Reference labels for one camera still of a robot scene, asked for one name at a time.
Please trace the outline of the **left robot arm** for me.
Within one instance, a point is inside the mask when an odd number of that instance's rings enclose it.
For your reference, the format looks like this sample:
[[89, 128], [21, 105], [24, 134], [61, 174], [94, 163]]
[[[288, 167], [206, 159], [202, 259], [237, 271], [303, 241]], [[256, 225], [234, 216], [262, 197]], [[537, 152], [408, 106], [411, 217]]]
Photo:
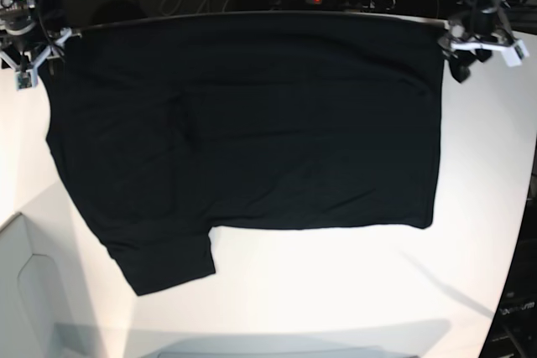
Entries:
[[520, 65], [526, 53], [515, 38], [504, 10], [504, 0], [462, 0], [467, 9], [447, 20], [447, 30], [438, 40], [451, 76], [462, 83], [471, 66], [500, 53], [507, 66]]

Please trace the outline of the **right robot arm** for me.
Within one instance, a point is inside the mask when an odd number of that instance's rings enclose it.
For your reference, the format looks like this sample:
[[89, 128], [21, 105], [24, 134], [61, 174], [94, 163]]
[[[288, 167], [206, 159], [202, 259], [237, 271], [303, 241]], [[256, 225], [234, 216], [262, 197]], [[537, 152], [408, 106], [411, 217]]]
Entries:
[[1, 0], [1, 67], [27, 71], [38, 58], [65, 59], [62, 0]]

